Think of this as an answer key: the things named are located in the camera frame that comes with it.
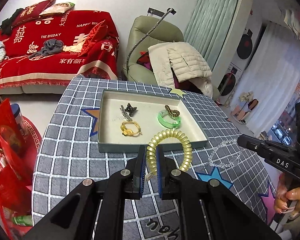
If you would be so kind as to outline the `person's right hand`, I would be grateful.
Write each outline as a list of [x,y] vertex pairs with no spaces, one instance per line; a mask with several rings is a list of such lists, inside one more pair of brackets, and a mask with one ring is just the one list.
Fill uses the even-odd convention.
[[[296,201],[294,208],[288,207],[289,201]],[[281,175],[277,186],[274,210],[279,214],[289,211],[291,212],[292,218],[295,218],[300,214],[300,187],[288,191],[283,174]]]

